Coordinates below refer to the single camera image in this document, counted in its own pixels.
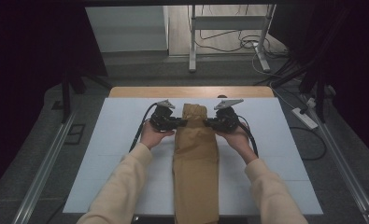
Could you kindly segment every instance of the hand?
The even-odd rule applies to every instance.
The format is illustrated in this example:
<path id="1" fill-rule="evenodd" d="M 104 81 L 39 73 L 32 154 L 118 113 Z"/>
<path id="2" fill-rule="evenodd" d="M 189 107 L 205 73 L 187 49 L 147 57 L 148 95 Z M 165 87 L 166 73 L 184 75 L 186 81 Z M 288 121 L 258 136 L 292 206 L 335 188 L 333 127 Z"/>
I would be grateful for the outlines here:
<path id="1" fill-rule="evenodd" d="M 148 149 L 152 149 L 161 143 L 166 136 L 175 134 L 173 131 L 158 132 L 152 128 L 151 123 L 147 120 L 144 122 L 143 131 L 141 132 L 140 143 L 144 144 Z"/>
<path id="2" fill-rule="evenodd" d="M 253 149 L 248 144 L 248 135 L 241 127 L 238 126 L 233 133 L 216 132 L 216 134 L 225 138 L 228 145 L 239 153 L 246 164 L 258 159 Z"/>

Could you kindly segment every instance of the metal frame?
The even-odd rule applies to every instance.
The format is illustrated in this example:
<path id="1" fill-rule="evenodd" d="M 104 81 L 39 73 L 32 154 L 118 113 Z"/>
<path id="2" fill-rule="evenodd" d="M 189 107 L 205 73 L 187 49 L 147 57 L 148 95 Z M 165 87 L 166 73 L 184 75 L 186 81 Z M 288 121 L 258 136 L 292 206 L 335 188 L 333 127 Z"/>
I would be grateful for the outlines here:
<path id="1" fill-rule="evenodd" d="M 27 190 L 23 201 L 21 201 L 21 206 L 18 209 L 18 212 L 15 215 L 12 223 L 22 224 L 29 221 L 30 216 L 33 214 L 39 196 L 41 195 L 41 192 L 44 189 L 45 184 L 47 183 L 48 177 L 50 176 L 50 171 L 52 170 L 53 164 L 55 163 L 56 158 L 59 155 L 62 144 L 64 143 L 64 139 L 67 136 L 67 133 L 70 129 L 71 124 L 73 123 L 76 113 L 77 110 L 74 109 L 68 117 L 66 123 L 61 124 L 59 132 L 53 139 L 53 142 L 50 145 L 50 148 L 48 149 L 47 154 L 45 155 L 45 158 L 35 175 L 35 178 L 33 179 L 32 185 Z"/>
<path id="2" fill-rule="evenodd" d="M 271 68 L 265 59 L 263 41 L 268 33 L 275 5 L 269 5 L 265 16 L 195 16 L 195 5 L 192 5 L 190 72 L 196 71 L 195 32 L 197 30 L 261 30 L 258 43 L 253 43 L 261 66 L 265 73 Z"/>
<path id="3" fill-rule="evenodd" d="M 339 145 L 336 144 L 333 135 L 330 133 L 330 130 L 327 127 L 327 125 L 320 121 L 319 117 L 317 116 L 316 112 L 313 109 L 310 109 L 309 112 L 312 119 L 314 119 L 319 125 L 319 129 L 323 134 L 324 139 L 326 140 L 326 143 L 331 152 L 331 156 L 335 161 L 338 171 L 341 173 L 341 176 L 343 177 L 345 183 L 347 184 L 347 187 L 350 193 L 352 194 L 356 204 L 359 206 L 359 209 L 365 221 L 369 223 L 369 197 L 367 193 L 365 192 L 358 178 L 350 169 L 347 160 L 342 154 Z"/>

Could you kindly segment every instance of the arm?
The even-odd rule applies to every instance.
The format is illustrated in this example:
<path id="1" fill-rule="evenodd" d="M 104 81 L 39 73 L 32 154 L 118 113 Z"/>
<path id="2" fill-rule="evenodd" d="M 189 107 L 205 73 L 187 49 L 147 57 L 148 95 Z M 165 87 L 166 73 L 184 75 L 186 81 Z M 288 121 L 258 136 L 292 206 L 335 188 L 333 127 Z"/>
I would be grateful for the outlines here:
<path id="1" fill-rule="evenodd" d="M 307 223 L 284 181 L 257 158 L 248 144 L 248 136 L 238 127 L 233 133 L 217 133 L 237 151 L 247 165 L 251 194 L 260 209 L 262 223 Z"/>
<path id="2" fill-rule="evenodd" d="M 152 160 L 149 152 L 161 140 L 174 132 L 157 133 L 147 121 L 140 143 L 124 157 L 93 200 L 89 212 L 78 223 L 131 223 L 138 196 L 147 179 Z"/>

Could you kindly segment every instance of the brown paper bag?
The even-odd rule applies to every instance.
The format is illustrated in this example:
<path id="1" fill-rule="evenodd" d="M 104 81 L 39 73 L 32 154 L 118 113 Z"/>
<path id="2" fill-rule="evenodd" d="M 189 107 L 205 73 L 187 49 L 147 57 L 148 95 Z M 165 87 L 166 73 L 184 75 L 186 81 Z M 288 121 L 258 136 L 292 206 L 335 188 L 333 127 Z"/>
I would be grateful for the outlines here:
<path id="1" fill-rule="evenodd" d="M 203 120 L 202 105 L 184 105 L 186 127 L 176 132 L 173 156 L 175 213 L 177 224 L 219 221 L 219 151 L 216 135 Z"/>

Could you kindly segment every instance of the handheld controller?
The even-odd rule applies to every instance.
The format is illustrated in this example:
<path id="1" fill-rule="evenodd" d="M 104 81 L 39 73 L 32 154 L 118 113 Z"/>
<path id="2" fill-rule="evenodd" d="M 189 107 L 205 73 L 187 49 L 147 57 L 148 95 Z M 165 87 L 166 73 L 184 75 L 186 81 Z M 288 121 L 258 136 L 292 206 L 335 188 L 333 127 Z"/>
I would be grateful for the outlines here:
<path id="1" fill-rule="evenodd" d="M 206 120 L 204 120 L 204 124 L 206 127 L 211 127 L 213 130 L 223 133 L 231 133 L 236 130 L 238 126 L 241 127 L 248 135 L 248 138 L 253 145 L 253 150 L 258 156 L 257 146 L 250 130 L 239 121 L 239 117 L 236 115 L 234 109 L 232 108 L 232 105 L 236 105 L 241 102 L 243 102 L 243 99 L 221 101 L 221 103 L 214 107 L 214 109 L 217 110 L 216 117 L 213 119 L 207 118 Z M 154 113 L 149 119 L 149 122 L 154 129 L 158 130 L 159 132 L 166 132 L 177 129 L 177 127 L 185 127 L 187 125 L 188 121 L 186 119 L 171 117 L 173 111 L 170 108 L 175 109 L 175 107 L 170 104 L 168 100 L 153 104 L 149 107 L 149 110 L 154 105 L 157 105 L 157 107 L 155 108 Z M 145 117 L 140 124 L 130 150 L 133 149 L 135 143 L 137 142 L 138 136 L 141 133 L 142 125 L 145 121 Z"/>

